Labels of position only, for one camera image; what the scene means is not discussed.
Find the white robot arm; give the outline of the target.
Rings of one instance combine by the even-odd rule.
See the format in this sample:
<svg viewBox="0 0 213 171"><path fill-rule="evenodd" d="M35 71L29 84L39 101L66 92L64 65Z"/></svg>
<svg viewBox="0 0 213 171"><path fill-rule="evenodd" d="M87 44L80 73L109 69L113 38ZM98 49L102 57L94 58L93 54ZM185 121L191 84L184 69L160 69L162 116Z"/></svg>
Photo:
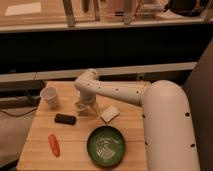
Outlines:
<svg viewBox="0 0 213 171"><path fill-rule="evenodd" d="M106 82L88 69L74 86L84 105L101 95L142 108L147 171L201 171L189 101L179 85L168 80Z"/></svg>

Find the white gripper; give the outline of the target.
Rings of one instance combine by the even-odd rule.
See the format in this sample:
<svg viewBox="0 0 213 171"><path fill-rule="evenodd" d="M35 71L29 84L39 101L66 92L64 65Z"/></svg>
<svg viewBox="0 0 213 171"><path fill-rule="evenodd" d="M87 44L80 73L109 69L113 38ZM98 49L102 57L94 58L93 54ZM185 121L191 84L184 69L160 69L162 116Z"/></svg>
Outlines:
<svg viewBox="0 0 213 171"><path fill-rule="evenodd" d="M76 106L76 112L79 108L80 109L88 108L88 112L89 112L88 115L98 115L99 114L99 106L95 99L93 99L91 101L86 101L86 102L79 100L78 102L75 103L75 106Z"/></svg>

